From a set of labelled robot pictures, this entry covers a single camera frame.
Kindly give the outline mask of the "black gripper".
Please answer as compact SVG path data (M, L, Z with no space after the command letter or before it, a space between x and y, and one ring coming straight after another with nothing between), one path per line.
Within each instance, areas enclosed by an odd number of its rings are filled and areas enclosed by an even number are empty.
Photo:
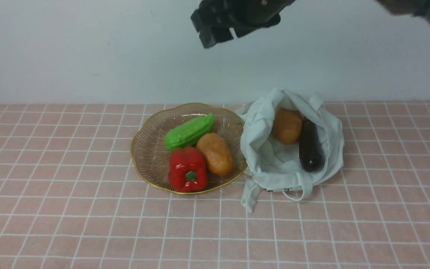
M293 0L203 0L190 19L205 49L280 23Z

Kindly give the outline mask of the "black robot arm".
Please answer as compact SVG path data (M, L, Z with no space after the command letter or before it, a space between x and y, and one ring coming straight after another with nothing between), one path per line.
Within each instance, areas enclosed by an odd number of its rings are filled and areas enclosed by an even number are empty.
M379 0L394 16L421 17L430 24L430 0ZM280 23L280 12L292 0L203 0L191 22L205 49Z

